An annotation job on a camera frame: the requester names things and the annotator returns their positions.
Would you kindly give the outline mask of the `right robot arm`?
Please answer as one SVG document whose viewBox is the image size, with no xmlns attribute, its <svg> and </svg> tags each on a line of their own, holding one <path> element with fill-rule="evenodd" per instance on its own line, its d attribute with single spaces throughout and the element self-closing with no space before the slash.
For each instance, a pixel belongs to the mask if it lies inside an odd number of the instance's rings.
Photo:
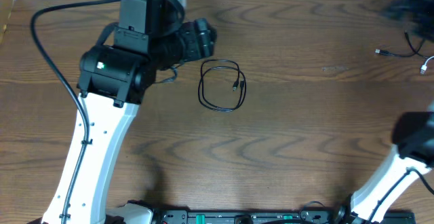
<svg viewBox="0 0 434 224">
<path fill-rule="evenodd" d="M 392 20 L 410 21 L 414 33 L 433 40 L 433 0 L 394 0 L 383 10 Z M 389 207 L 416 180 L 433 170 L 433 110 L 406 112 L 395 124 L 392 147 L 369 180 L 348 196 L 335 223 L 381 223 Z"/>
</svg>

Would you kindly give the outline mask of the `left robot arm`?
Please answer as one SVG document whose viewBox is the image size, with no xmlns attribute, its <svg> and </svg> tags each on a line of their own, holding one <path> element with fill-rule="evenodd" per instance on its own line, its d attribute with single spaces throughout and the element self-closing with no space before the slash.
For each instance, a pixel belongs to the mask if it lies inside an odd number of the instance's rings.
<svg viewBox="0 0 434 224">
<path fill-rule="evenodd" d="M 62 176 L 41 223 L 156 223 L 134 202 L 106 209 L 125 135 L 158 71 L 214 52 L 216 31 L 203 18 L 186 22 L 186 0 L 117 0 L 119 20 L 108 24 L 81 58 L 69 88 L 77 120 Z"/>
</svg>

